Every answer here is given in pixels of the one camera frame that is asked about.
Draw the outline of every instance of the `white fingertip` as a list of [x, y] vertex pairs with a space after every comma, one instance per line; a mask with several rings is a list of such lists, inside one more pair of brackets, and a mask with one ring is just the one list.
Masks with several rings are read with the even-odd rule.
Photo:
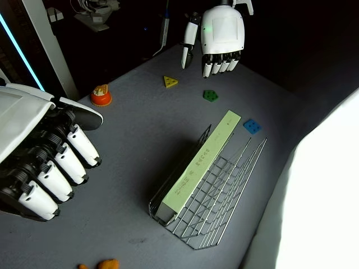
[[99, 157], [97, 150], [92, 145], [91, 141], [82, 131], [78, 124], [75, 124], [74, 127], [76, 130], [72, 133], [70, 132], [67, 135], [67, 140], [71, 143], [71, 145], [81, 154], [81, 156], [86, 160], [86, 162], [95, 166], [97, 161], [95, 160]]
[[83, 176], [86, 175], [86, 171], [68, 144], [64, 143], [62, 146], [65, 151], [63, 154], [56, 154], [55, 161], [76, 184], [81, 184], [84, 181]]
[[188, 54], [188, 48], [183, 47], [182, 60], [181, 60], [182, 69], [185, 69], [187, 54]]
[[217, 74], [218, 71], [219, 71], [219, 69], [220, 69], [220, 67], [221, 67], [221, 64], [215, 63], [215, 64], [213, 65], [213, 68], [212, 68], [212, 74], [213, 74], [213, 75]]
[[219, 69], [219, 73], [223, 73], [225, 70], [227, 70], [227, 67], [229, 66], [228, 61], [223, 61], [222, 66]]
[[69, 199], [68, 194], [72, 192], [70, 184], [52, 161], [48, 161], [47, 165], [50, 169], [47, 173], [41, 172], [38, 175], [38, 180], [60, 201], [67, 201]]
[[205, 64], [204, 68], [203, 68], [203, 77], [209, 77], [209, 75], [211, 74], [211, 69], [212, 69], [212, 63], [211, 64]]
[[50, 220], [55, 217], [54, 213], [58, 206], [54, 200], [33, 180], [29, 182], [29, 186], [33, 187], [32, 190], [29, 194], [24, 192], [19, 202], [43, 219]]
[[227, 71], [232, 71], [236, 67], [238, 62], [239, 62], [238, 60], [234, 60], [234, 59], [231, 60], [231, 63], [229, 64]]

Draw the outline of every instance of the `yellow triangle block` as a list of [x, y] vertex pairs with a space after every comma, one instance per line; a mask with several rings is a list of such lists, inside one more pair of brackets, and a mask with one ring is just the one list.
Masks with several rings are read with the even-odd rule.
[[163, 76], [163, 79], [164, 79], [164, 85], [166, 86], [166, 88], [169, 88], [169, 87], [172, 87], [172, 86], [178, 84], [178, 80], [175, 80], [174, 78]]

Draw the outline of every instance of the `orange object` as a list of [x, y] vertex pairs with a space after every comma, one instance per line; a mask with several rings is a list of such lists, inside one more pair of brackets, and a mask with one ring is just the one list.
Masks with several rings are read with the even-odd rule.
[[91, 103], [96, 106], [106, 106], [112, 102], [112, 96], [108, 91], [108, 85], [97, 86], [91, 93]]
[[119, 261], [116, 259], [108, 259], [106, 261], [100, 262], [97, 265], [98, 269], [119, 269]]

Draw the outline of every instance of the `metal wire rack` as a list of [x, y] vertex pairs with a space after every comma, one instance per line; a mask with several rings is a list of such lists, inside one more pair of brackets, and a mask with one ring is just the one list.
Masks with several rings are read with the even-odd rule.
[[[203, 134], [201, 138], [207, 136], [208, 133]], [[243, 161], [243, 155], [246, 155], [250, 141], [251, 139], [228, 160], [219, 155], [178, 217], [165, 226], [192, 249], [209, 248], [220, 243], [267, 138]], [[171, 180], [166, 181], [151, 200], [149, 204], [151, 217], [154, 217], [158, 209], [159, 200], [162, 200], [160, 198], [172, 185]]]

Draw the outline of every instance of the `gray table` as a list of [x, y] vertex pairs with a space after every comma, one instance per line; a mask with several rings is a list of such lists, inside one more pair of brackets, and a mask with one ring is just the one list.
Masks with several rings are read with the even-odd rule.
[[[204, 80], [199, 49], [187, 70], [176, 46], [109, 84], [110, 106], [96, 108], [103, 125], [87, 135], [103, 163], [88, 171], [89, 182], [75, 188], [61, 216], [45, 223], [1, 214], [1, 268], [90, 268], [117, 258], [121, 268], [237, 268], [261, 218], [288, 153], [287, 128], [299, 102], [279, 86], [244, 66]], [[163, 75], [179, 80], [166, 89]], [[210, 103], [204, 90], [215, 90]], [[92, 106], [89, 98], [80, 101]], [[252, 118], [263, 127], [252, 148], [268, 143], [219, 246], [193, 251], [147, 212], [154, 186], [210, 124], [230, 109], [242, 116], [232, 138], [236, 147], [250, 134]]]

